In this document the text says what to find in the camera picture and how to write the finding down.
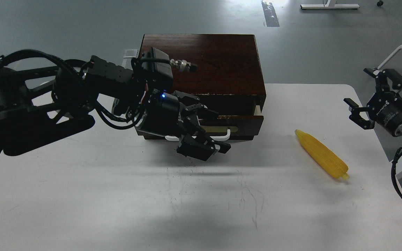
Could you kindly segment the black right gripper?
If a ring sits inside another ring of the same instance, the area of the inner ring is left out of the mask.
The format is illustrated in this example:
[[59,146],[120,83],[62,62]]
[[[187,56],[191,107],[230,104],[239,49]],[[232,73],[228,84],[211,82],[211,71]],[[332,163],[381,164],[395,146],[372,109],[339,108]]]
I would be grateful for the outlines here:
[[[367,103],[360,107],[351,98],[343,101],[349,106],[349,119],[364,130],[374,129],[375,122],[381,125],[393,137],[402,135],[402,97],[391,89],[402,91],[402,75],[394,69],[378,70],[364,68],[364,73],[375,79],[375,93]],[[369,120],[361,114],[367,112]]]

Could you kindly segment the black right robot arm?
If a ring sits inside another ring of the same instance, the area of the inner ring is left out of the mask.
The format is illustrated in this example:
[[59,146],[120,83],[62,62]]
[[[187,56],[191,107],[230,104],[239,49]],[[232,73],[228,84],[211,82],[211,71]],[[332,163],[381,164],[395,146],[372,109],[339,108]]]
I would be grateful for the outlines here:
[[[371,130],[379,124],[393,137],[402,136],[402,75],[394,69],[364,68],[364,72],[375,80],[375,93],[363,107],[350,98],[344,102],[349,106],[349,119],[364,130]],[[392,160],[391,179],[395,191],[402,199],[396,181],[396,166],[402,157],[402,147],[398,148]]]

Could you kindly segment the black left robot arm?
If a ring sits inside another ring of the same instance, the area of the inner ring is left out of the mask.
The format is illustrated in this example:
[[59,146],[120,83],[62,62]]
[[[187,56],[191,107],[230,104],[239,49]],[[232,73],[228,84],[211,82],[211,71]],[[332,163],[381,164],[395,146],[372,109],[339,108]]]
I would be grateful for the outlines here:
[[63,60],[33,49],[0,56],[0,154],[18,156],[90,129],[91,112],[115,130],[135,128],[175,137],[177,153],[208,160],[227,153],[225,139],[212,137],[200,120],[218,113],[184,92],[168,93],[172,69],[197,70],[151,48],[126,69],[97,56]]

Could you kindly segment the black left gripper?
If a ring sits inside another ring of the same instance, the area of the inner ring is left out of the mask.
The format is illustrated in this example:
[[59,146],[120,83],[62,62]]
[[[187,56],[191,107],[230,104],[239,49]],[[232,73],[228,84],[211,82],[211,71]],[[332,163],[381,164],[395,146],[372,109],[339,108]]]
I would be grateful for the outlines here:
[[147,105],[135,129],[150,135],[175,136],[179,130],[178,123],[183,121],[177,153],[202,161],[217,153],[226,154],[231,149],[230,144],[207,135],[195,119],[185,119],[191,115],[213,121],[219,113],[202,104],[197,96],[185,92],[174,92],[174,95],[163,93]]

